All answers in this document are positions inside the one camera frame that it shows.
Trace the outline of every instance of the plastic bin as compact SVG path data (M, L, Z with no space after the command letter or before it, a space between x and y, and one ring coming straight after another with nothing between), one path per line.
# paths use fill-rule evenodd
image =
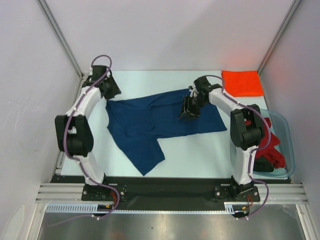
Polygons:
M271 132L281 141L275 148L283 154L285 168L275 168L273 172L254 171L254 174L272 178L288 178L295 171L295 157L288 122L280 113L275 111L261 109L261 114L265 118L270 118L272 124Z

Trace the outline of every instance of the metal corner post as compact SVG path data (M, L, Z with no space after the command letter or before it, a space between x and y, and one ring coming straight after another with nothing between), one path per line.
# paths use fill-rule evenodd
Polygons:
M45 18L47 19L48 23L50 24L54 34L57 36L65 54L67 55L67 57L69 58L74 70L76 71L76 73L79 75L79 77L82 77L82 72L81 69L79 67L79 64L73 54L73 52L71 51L71 48L69 47L55 17L53 16L48 3L46 2L46 0L36 0L45 16Z
M279 30L277 31L277 33L275 34L275 37L269 47L269 49L267 50L261 64L259 65L257 72L260 75L262 73L262 71L264 70L265 66L267 65L267 62L269 61L271 55L273 54L275 48L277 47L280 39L282 38L282 36L284 35L287 27L289 26L293 16L295 15L295 13L297 12L299 6L301 5L303 0L294 0L293 3L290 6L290 9L288 10L283 22L280 25Z

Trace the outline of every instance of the reflective floor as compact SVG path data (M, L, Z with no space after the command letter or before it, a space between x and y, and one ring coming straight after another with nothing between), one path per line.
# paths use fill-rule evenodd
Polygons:
M267 205L249 220L208 214L111 214L97 221L46 213L38 240L304 240L295 205Z

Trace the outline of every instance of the red cloth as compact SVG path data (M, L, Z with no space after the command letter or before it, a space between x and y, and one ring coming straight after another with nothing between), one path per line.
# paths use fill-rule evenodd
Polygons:
M264 118L266 122L269 125L269 128L271 127L271 121L268 117ZM267 127L263 124L264 128L264 138L261 139L261 143L259 147L263 147L266 145L268 141L268 131ZM269 145L262 150L258 150L255 153L255 158L260 158L261 156L264 156L268 161L273 165L274 168L284 168L286 166L286 160L285 157L275 149L275 146L280 144L280 140L271 132L271 140Z

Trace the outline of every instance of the cable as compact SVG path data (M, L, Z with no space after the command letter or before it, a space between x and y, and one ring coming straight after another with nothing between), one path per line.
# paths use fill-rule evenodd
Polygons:
M220 80L222 81L221 93L223 94L223 96L225 96L227 99L229 99L230 101L232 101L232 102L235 103L236 105L253 111L253 112L262 120L263 124L265 125L265 127L266 127L266 129L267 129L268 139L267 139L267 141L266 141L266 144L265 144L264 146L262 146L262 147L256 147L256 148L252 149L252 150L250 151L250 156L249 156L249 163L248 163L248 170L247 170L247 173L248 173L248 175L249 175L249 178L250 178L253 182L255 182L255 183L263 184L263 185L265 186L265 188L266 188L266 195L265 195L265 199L264 199L263 203L260 205L260 207L259 207L256 211L250 213L248 216L254 215L255 213L257 213L257 212L266 204L266 202L267 202L267 200L268 200L268 197L269 197L269 192L270 192L270 191L269 191L268 185L267 185L264 181L261 181L261 180L258 180L258 179L254 179L254 178L253 178L253 173L251 172L252 154L253 154L255 151L265 149L266 147L269 146L270 141L271 141L271 130L270 130L270 127L269 127L267 121L265 120L265 118L264 118L257 110L253 109L253 108L250 107L250 106L244 105L244 104L236 101L235 99L233 99L232 97L230 97L228 94L226 94L226 92L225 92L225 80L224 80L222 77L217 76L217 75L213 75L213 74L203 75L202 77L213 77L213 78L220 79Z
M106 57L109 59L110 61L110 64L109 64L109 67L107 68L106 72L97 80L95 81L83 94L82 96L80 97L79 101L76 103L74 109L72 110L67 122L66 122L66 125L65 125L65 129L64 129L64 135L63 135L63 150L65 152L65 155L69 158L69 159L72 159L72 160L75 160L79 163L79 166L83 172L83 175L91 182L93 182L94 184L98 185L98 186L101 186L101 187L104 187L104 188L107 188L107 189L110 189L112 191L115 192L116 194L116 202L114 203L114 206L113 208L105 215L103 216L98 216L96 217L97 220L100 220L100 219L105 219L108 215L110 215L118 206L119 204L119 201L120 201L120 195L119 195L119 192L117 191L117 189L115 189L114 187L111 187L109 185L105 185L105 184L102 184L102 183L99 183L97 181L95 181L94 179L92 179L89 174L86 172L86 169L84 168L81 160L77 157L74 157L74 156L71 156L68 152L68 147L67 147L67 136L68 136L68 130L69 130L69 126L70 126L70 123L71 123L71 120L73 118L73 116L75 115L75 113L77 112L77 109L79 108L79 106L81 105L82 101L84 100L84 98L86 97L86 95L88 94L88 92L90 92L91 89L93 89L97 84L99 84L107 75L108 73L110 72L110 69L111 69L111 66L112 66L112 59L110 56L106 55L106 54L102 54L102 55L99 55L97 57L95 57L91 63L91 68L93 67L95 61L101 57ZM54 224L51 224L49 225L50 227L54 227L54 226L57 226L57 225L60 225L60 224L64 224L64 223L67 223L69 221L72 221L72 220L75 220L75 219L79 219L79 218L83 218L83 217L92 217L93 215L92 214L84 214L84 215L79 215L79 216L75 216L75 217L72 217L72 218L69 218L69 219L66 219L66 220L63 220L63 221L60 221L60 222L57 222L57 223L54 223Z

